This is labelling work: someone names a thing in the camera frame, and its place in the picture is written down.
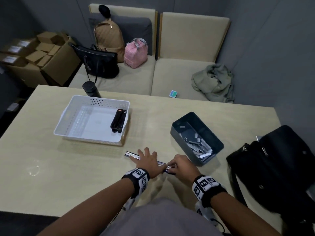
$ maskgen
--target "forearm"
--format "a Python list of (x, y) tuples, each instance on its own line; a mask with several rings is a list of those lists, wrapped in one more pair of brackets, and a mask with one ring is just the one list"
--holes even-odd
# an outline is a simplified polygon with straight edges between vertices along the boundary
[(211, 206), (235, 235), (280, 236), (267, 222), (225, 192), (213, 196)]
[(38, 236), (98, 235), (119, 213), (134, 190), (130, 179), (121, 179), (74, 207)]

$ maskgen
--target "hand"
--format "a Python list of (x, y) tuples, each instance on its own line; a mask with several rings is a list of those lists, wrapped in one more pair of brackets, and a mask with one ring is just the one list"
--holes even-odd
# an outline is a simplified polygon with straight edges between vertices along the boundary
[(168, 170), (188, 187), (192, 187), (197, 176), (201, 175), (198, 168), (185, 155), (176, 155), (167, 165), (174, 166)]
[(147, 147), (144, 148), (144, 154), (141, 150), (138, 150), (138, 155), (140, 156), (140, 160), (134, 157), (130, 157), (130, 160), (137, 164), (136, 168), (143, 168), (147, 170), (150, 175), (150, 179), (157, 177), (167, 168), (167, 164), (158, 166), (157, 153), (152, 152), (152, 155), (150, 155), (150, 151)]

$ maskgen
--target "gray pillow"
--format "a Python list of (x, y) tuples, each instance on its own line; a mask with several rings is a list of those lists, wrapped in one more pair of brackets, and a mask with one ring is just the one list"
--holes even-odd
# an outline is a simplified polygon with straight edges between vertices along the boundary
[[(94, 36), (95, 26), (104, 21), (105, 18), (100, 13), (90, 13), (89, 25)], [(148, 55), (152, 55), (152, 23), (146, 17), (125, 17), (112, 16), (114, 21), (120, 28), (125, 44), (134, 38), (142, 38), (148, 44)]]

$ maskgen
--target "plastic bin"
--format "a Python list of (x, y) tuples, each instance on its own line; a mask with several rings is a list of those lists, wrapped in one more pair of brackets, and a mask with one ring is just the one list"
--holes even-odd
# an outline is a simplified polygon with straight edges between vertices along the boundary
[[(198, 158), (191, 148), (187, 145), (187, 141), (196, 141), (195, 134), (198, 134), (212, 149), (212, 154), (203, 159)], [(183, 149), (187, 157), (196, 166), (203, 166), (209, 162), (216, 154), (224, 148), (223, 143), (214, 135), (214, 133), (200, 120), (194, 113), (190, 112), (180, 119), (172, 123), (171, 135), (179, 146)]]
[[(124, 100), (74, 95), (53, 133), (72, 140), (122, 146), (129, 105)], [(114, 133), (110, 125), (119, 108), (127, 110), (127, 115), (122, 132)]]

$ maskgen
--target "bottle lid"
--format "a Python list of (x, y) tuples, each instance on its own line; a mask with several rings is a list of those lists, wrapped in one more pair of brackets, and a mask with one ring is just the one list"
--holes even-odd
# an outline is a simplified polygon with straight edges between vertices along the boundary
[(95, 84), (92, 81), (87, 81), (82, 85), (82, 88), (84, 89), (85, 92), (87, 93), (92, 93), (95, 90), (97, 90)]

